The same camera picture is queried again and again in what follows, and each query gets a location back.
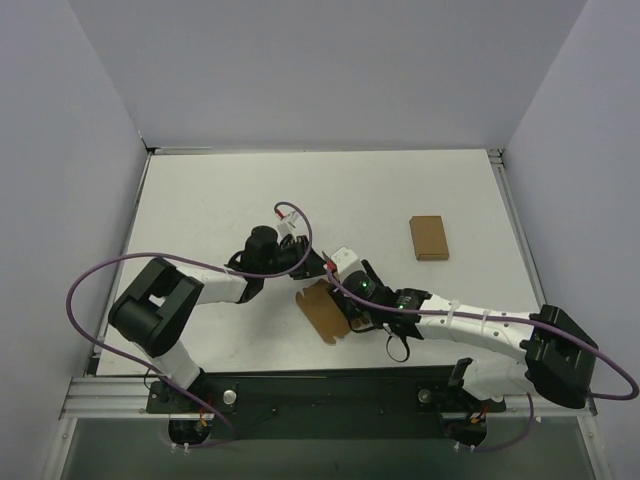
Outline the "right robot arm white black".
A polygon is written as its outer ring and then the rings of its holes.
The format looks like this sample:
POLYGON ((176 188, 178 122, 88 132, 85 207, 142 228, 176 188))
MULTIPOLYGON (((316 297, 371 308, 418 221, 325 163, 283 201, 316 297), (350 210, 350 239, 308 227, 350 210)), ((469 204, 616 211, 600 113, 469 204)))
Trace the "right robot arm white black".
POLYGON ((332 299, 348 319, 361 317, 402 343, 442 340, 495 353, 489 362, 464 363, 460 384, 476 400, 536 393, 561 407, 586 405, 598 346, 559 307, 481 309, 423 290, 391 290, 363 270, 329 279, 332 299))

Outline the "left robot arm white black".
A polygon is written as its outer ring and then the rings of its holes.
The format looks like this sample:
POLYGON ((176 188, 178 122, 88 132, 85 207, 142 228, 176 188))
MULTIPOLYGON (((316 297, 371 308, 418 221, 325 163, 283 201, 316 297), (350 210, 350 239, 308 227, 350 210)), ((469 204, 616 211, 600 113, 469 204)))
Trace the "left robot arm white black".
POLYGON ((108 321, 173 382, 170 400, 189 412, 199 408, 205 398, 205 387, 197 380, 201 368, 181 342, 194 308, 247 303, 274 275, 306 280, 323 274, 324 260, 313 250, 308 236, 258 226, 244 249, 220 272, 178 266, 162 258, 150 260, 115 301, 108 321))

